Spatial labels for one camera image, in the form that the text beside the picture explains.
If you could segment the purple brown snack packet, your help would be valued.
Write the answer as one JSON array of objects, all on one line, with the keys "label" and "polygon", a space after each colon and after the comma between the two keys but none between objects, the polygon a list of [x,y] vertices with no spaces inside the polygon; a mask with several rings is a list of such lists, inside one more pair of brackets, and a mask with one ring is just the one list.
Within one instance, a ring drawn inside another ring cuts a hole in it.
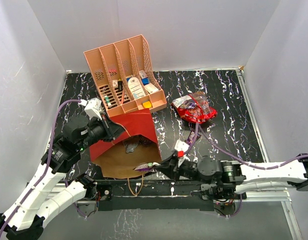
[{"label": "purple brown snack packet", "polygon": [[141,163],[134,168],[138,172],[150,172],[155,167],[154,162]]}]

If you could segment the silver grey snack packet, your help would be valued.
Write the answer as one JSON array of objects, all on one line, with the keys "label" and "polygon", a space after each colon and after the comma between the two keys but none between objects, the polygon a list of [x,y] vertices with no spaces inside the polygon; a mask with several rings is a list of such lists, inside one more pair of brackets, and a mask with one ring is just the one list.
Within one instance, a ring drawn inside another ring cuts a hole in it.
[{"label": "silver grey snack packet", "polygon": [[133,153],[136,147],[138,146],[138,140],[125,140],[123,141],[123,145],[125,147],[126,153]]}]

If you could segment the red brown paper bag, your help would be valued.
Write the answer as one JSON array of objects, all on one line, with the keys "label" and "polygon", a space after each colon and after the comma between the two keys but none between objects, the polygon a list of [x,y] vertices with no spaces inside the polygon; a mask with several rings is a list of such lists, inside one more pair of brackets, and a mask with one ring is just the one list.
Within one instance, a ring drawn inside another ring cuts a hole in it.
[{"label": "red brown paper bag", "polygon": [[100,140],[89,148],[91,162],[101,168],[103,177],[118,180],[144,177],[153,163],[162,162],[155,124],[147,108],[110,120],[124,132],[115,140]]}]

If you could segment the red snack packet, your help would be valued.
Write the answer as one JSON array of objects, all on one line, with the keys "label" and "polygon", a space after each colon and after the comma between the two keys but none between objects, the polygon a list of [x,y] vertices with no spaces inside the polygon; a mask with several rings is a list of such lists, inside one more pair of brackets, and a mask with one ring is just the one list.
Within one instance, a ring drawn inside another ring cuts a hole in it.
[{"label": "red snack packet", "polygon": [[217,111],[209,106],[207,97],[202,91],[174,99],[172,106],[181,119],[193,124],[203,124],[217,116]]}]

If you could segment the dark chocolate snack packet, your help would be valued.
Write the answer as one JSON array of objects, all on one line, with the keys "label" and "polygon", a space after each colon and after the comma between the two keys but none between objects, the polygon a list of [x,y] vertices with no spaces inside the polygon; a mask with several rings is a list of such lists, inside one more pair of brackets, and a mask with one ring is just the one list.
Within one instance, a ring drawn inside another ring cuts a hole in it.
[{"label": "dark chocolate snack packet", "polygon": [[141,140],[141,144],[146,146],[146,147],[148,147],[148,146],[150,146],[152,144],[152,141],[150,139],[147,139],[147,138],[146,139],[142,139]]}]

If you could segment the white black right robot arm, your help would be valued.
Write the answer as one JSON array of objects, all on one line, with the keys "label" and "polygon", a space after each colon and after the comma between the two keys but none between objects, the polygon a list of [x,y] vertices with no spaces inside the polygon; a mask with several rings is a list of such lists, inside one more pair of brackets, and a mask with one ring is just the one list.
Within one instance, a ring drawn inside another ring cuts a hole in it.
[{"label": "white black right robot arm", "polygon": [[285,162],[252,162],[212,160],[202,158],[194,163],[181,161],[176,156],[161,163],[152,163],[152,169],[170,179],[181,176],[208,185],[215,185],[217,194],[226,199],[232,194],[273,188],[295,188],[308,192],[308,154],[301,153]]}]

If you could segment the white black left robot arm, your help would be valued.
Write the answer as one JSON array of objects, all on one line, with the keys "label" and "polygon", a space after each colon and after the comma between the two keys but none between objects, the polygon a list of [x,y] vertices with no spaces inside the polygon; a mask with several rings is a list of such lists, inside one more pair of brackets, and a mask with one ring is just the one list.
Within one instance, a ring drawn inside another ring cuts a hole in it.
[{"label": "white black left robot arm", "polygon": [[125,129],[106,115],[87,119],[76,115],[69,118],[63,131],[53,136],[47,152],[16,202],[0,213],[0,232],[9,240],[38,239],[43,232],[45,217],[38,210],[54,186],[81,159],[81,152],[98,141],[111,142]]}]

